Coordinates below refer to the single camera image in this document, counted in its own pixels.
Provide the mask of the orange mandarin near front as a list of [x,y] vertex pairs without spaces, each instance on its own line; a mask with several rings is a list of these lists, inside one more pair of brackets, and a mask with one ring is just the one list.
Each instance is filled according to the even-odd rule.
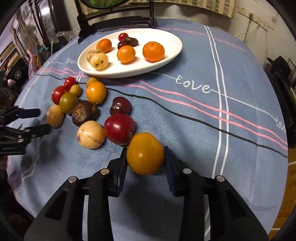
[[130,63],[135,59],[135,49],[132,46],[123,46],[117,52],[118,60],[123,63]]

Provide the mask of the pale beige small fruit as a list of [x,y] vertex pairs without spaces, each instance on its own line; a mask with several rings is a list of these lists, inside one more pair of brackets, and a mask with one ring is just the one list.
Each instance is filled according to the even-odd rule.
[[90,65],[98,71],[104,70],[108,66],[108,63],[108,57],[104,53],[97,53],[90,59]]

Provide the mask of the large red tomato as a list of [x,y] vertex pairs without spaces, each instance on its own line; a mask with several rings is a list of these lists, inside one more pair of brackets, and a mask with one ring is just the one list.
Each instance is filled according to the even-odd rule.
[[68,90],[65,86],[58,86],[52,92],[52,101],[55,105],[59,105],[60,98],[63,94],[65,94]]

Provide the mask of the checkered beige curtain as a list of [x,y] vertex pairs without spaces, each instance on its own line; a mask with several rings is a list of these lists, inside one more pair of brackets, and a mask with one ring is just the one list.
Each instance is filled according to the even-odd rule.
[[[154,1],[155,3],[170,3],[170,4],[181,4],[186,6],[194,6],[197,8],[207,9],[212,12],[233,17],[236,1],[219,1],[219,0],[203,0],[203,1]],[[90,14],[95,13],[99,9],[107,9],[110,7],[118,6],[132,6],[135,4],[147,4],[149,1],[79,1],[84,13]]]

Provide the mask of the large dark purple fruit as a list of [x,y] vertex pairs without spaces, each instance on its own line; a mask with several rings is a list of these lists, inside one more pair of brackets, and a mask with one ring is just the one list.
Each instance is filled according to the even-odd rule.
[[135,47],[138,45],[138,40],[135,38],[125,37],[124,41],[132,47]]

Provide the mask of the dark purple plum front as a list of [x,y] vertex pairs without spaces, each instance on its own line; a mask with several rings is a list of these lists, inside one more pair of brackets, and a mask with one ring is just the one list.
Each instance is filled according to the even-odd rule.
[[119,50],[121,47],[123,47],[123,46],[128,46],[128,45],[129,45],[128,42],[126,42],[126,41],[120,41],[120,42],[118,43],[118,45],[117,45],[117,49]]

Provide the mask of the large beige round fruit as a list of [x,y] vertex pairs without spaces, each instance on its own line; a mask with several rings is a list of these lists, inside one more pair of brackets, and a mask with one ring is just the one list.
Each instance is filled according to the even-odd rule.
[[62,125],[65,114],[62,112],[60,106],[51,106],[46,114],[46,122],[52,128],[59,128]]

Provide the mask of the dark red plum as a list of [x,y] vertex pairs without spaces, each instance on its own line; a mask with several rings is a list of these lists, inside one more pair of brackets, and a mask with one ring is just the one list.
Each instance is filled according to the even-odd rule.
[[106,137],[114,144],[124,146],[130,143],[135,132],[136,124],[127,114],[111,115],[104,123]]

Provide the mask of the pale yellow round fruit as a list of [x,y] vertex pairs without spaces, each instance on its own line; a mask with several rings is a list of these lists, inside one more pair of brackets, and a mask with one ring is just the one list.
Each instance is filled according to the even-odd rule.
[[104,128],[93,120],[83,123],[77,131],[78,144],[91,150],[101,147],[105,138]]

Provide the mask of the small red tomato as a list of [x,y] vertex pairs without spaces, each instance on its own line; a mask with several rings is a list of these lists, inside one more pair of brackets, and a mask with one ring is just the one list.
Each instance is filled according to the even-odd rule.
[[128,34],[127,34],[127,33],[121,33],[121,34],[118,36],[118,40],[119,40],[120,42],[122,42],[122,41],[124,41],[125,38],[127,38],[127,37],[128,37]]
[[74,78],[74,77],[67,77],[65,80],[64,80],[64,87],[67,89],[67,90],[70,90],[70,88],[73,86],[73,85],[76,85],[77,84],[77,80]]

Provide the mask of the yellow-orange tomato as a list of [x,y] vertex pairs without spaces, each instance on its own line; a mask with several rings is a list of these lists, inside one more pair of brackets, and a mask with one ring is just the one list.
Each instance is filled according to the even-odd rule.
[[152,134],[137,133],[127,148],[126,159],[134,173],[152,175],[163,165],[165,149]]

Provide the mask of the orange fruit upper middle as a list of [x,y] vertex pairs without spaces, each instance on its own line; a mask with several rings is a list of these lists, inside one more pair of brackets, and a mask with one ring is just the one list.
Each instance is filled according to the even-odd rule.
[[91,83],[86,90],[87,99],[96,105],[100,105],[106,98],[107,89],[105,85],[99,81]]

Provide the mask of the large orange mandarin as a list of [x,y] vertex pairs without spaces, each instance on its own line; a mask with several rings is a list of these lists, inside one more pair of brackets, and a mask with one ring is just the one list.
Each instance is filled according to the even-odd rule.
[[165,49],[158,42],[148,42],[144,45],[142,54],[147,61],[158,62],[164,59]]

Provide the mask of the brown potato-like fruit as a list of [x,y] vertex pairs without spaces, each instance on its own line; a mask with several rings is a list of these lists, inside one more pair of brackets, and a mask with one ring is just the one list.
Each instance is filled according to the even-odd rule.
[[87,61],[90,63],[91,58],[98,53],[104,53],[104,51],[102,49],[93,49],[89,51],[86,55]]

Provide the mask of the small yellow-green fruit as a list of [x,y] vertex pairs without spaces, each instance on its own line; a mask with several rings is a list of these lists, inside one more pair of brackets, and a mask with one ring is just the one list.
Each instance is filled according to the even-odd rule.
[[82,94],[82,88],[78,84],[74,84],[70,87],[69,92],[80,97]]

